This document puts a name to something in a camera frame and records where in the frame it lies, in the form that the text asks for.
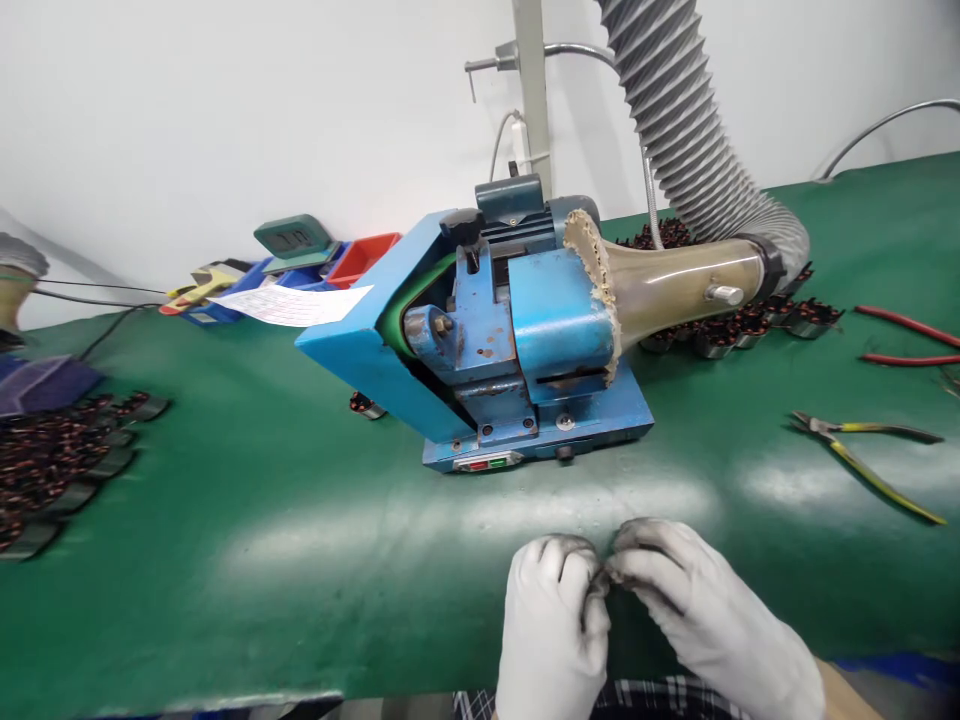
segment black cable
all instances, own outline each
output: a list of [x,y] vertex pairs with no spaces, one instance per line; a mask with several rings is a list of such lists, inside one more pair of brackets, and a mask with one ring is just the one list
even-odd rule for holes
[[120,313],[120,315],[117,316],[117,319],[113,321],[110,327],[108,327],[106,330],[103,331],[103,334],[100,337],[98,337],[96,340],[90,343],[90,345],[87,346],[87,349],[77,356],[77,360],[81,362],[87,359],[87,357],[90,355],[90,353],[93,352],[94,348],[96,348],[97,345],[99,345],[108,337],[110,337],[110,334],[117,329],[117,326],[120,323],[122,323],[124,320],[126,320],[127,316],[131,315],[134,310],[140,310],[141,308],[145,308],[145,307],[160,307],[160,303],[141,303],[139,305],[131,305],[130,303],[113,303],[113,302],[105,302],[103,300],[88,300],[87,298],[75,298],[75,297],[71,297],[70,295],[61,295],[59,293],[52,293],[46,290],[34,289],[33,292],[35,292],[37,295],[46,295],[47,297],[55,297],[59,300],[70,300],[71,302],[85,303],[87,305],[115,305],[118,307],[127,308],[122,313]]
[[90,353],[93,352],[94,348],[96,348],[97,345],[99,345],[99,344],[102,343],[104,340],[106,340],[108,337],[110,337],[110,334],[111,334],[114,330],[116,330],[116,329],[117,329],[117,326],[118,326],[120,323],[122,323],[124,320],[126,320],[127,317],[129,317],[130,315],[132,315],[132,314],[133,314],[134,312],[136,312],[137,310],[140,310],[140,309],[142,309],[142,308],[148,308],[148,307],[160,307],[160,306],[159,306],[157,303],[145,303],[145,304],[143,304],[143,305],[134,305],[134,306],[132,306],[132,307],[124,310],[122,313],[120,313],[120,314],[117,316],[116,320],[114,320],[113,323],[111,323],[110,327],[108,327],[106,330],[103,331],[103,334],[102,334],[100,337],[98,337],[96,340],[94,340],[92,343],[90,343],[90,345],[87,346],[87,349],[84,350],[82,353],[80,353],[80,354],[77,356],[77,360],[79,360],[80,362],[83,362],[84,360],[86,360],[87,357],[89,357]]
[[106,285],[104,283],[81,283],[72,280],[47,280],[46,278],[34,278],[21,275],[0,275],[0,280],[16,280],[18,282],[51,282],[55,285],[84,285],[86,287],[112,287],[118,290],[139,290],[140,292],[155,292],[158,295],[166,295],[163,290],[151,290],[150,288],[137,288],[131,285]]
[[46,295],[47,297],[55,297],[58,300],[70,300],[71,302],[82,302],[87,305],[110,305],[112,307],[129,307],[129,308],[143,307],[143,304],[118,303],[118,302],[111,302],[107,300],[92,300],[90,298],[77,298],[77,297],[73,297],[72,295],[61,295],[60,293],[50,292],[49,290],[37,290],[36,288],[34,288],[33,292],[36,293],[37,295]]
[[47,280],[45,278],[40,278],[37,282],[50,282],[56,285],[84,285],[86,287],[112,287],[117,290],[139,290],[140,292],[155,292],[158,295],[166,295],[163,290],[151,290],[150,288],[135,288],[130,285],[104,285],[103,283],[77,283],[69,282],[67,280]]

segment dust collection hose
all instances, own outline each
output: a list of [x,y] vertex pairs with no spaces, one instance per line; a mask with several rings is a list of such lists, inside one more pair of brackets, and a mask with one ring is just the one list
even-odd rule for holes
[[677,216],[706,242],[759,237],[786,273],[807,262],[797,217],[751,180],[720,124],[695,0],[597,0],[630,116]]

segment red-handled pliers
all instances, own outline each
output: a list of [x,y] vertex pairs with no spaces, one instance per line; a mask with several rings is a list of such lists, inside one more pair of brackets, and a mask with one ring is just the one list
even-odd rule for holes
[[[874,317],[883,318],[884,320],[897,323],[897,325],[903,325],[904,327],[915,330],[922,335],[926,335],[927,337],[932,337],[934,340],[939,340],[940,342],[946,343],[951,347],[960,348],[960,338],[954,337],[953,335],[948,335],[942,330],[937,330],[936,328],[932,328],[929,325],[924,325],[916,320],[911,320],[904,315],[899,315],[897,313],[890,312],[889,310],[883,310],[881,308],[875,308],[869,305],[857,305],[854,310],[864,315],[873,315]],[[879,365],[898,365],[901,367],[927,367],[930,365],[952,365],[953,363],[960,363],[960,355],[941,355],[940,357],[929,358],[898,358],[890,355],[876,355],[874,353],[867,353],[866,355],[861,355],[860,359],[866,360],[867,362],[878,363]]]

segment white glove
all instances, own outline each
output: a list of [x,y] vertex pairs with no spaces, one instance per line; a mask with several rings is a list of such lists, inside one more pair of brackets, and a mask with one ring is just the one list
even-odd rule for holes
[[590,541],[548,535],[513,556],[497,682],[500,720],[586,720],[607,679],[607,585]]
[[683,523],[620,527],[611,579],[647,606],[677,659],[754,720],[821,720],[823,680],[800,636]]

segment green workbench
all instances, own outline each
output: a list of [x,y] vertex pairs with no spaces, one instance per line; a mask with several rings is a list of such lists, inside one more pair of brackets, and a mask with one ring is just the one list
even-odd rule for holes
[[[960,154],[774,190],[812,237],[804,294],[960,331],[958,189]],[[32,333],[31,352],[77,351],[111,319]],[[142,312],[97,348],[105,390],[175,406],[139,428],[135,464],[50,551],[0,567],[0,717],[490,687],[513,552],[572,532],[606,553],[644,515],[696,528],[821,656],[960,639],[960,401],[936,368],[857,359],[943,354],[931,340],[848,313],[817,341],[778,331],[719,362],[637,351],[656,417],[646,438],[569,467],[455,477],[423,468],[421,438],[395,418],[353,416],[351,388],[296,336]],[[893,509],[785,429],[795,409],[945,435],[849,445],[950,524]],[[611,676],[676,668],[632,596],[615,590],[608,605]]]

